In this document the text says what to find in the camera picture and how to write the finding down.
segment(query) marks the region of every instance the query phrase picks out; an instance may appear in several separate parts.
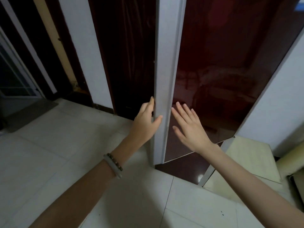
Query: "bracelet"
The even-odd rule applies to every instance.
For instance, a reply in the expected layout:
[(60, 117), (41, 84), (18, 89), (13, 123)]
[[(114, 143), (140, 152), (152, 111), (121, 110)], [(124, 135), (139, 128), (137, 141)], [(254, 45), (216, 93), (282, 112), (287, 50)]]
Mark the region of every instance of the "bracelet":
[(110, 153), (104, 154), (103, 158), (108, 163), (108, 165), (111, 167), (111, 169), (114, 171), (117, 178), (122, 178), (121, 172), (122, 172), (123, 168), (118, 164), (116, 159)]

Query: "blue object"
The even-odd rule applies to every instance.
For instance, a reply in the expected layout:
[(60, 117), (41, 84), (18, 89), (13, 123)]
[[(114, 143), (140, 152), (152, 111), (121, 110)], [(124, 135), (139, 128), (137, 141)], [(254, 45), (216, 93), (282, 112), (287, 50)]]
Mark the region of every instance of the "blue object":
[(295, 7), (295, 11), (304, 11), (304, 3), (298, 3)]

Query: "person's right arm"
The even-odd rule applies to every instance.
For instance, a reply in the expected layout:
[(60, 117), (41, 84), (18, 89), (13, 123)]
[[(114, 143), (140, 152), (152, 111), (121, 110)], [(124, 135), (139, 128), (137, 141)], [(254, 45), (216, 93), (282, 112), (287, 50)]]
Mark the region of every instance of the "person's right arm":
[(173, 126), (180, 141), (192, 151), (202, 155), (227, 181), (243, 203), (265, 227), (304, 227), (304, 214), (272, 190), (256, 176), (249, 173), (218, 145), (212, 143), (193, 109), (176, 103), (179, 113), (172, 114), (183, 133)]

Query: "forearm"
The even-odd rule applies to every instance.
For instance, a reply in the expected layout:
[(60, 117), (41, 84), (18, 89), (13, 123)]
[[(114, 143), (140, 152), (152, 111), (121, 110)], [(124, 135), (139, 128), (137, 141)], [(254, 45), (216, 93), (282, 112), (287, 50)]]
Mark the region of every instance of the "forearm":
[[(122, 166), (140, 146), (135, 139), (127, 137), (112, 155)], [(78, 228), (115, 176), (109, 165), (101, 161), (56, 199), (30, 227)]]
[(301, 211), (237, 164), (218, 145), (201, 154), (265, 227), (304, 227)]

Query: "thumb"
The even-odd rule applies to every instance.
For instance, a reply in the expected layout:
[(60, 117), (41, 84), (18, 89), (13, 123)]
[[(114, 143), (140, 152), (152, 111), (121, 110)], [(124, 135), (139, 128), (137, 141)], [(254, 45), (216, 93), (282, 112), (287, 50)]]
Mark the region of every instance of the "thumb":
[(159, 115), (157, 117), (157, 119), (155, 119), (155, 121), (152, 123), (152, 128), (154, 130), (154, 132), (157, 131), (158, 127), (160, 126), (161, 122), (163, 120), (163, 116), (162, 115)]

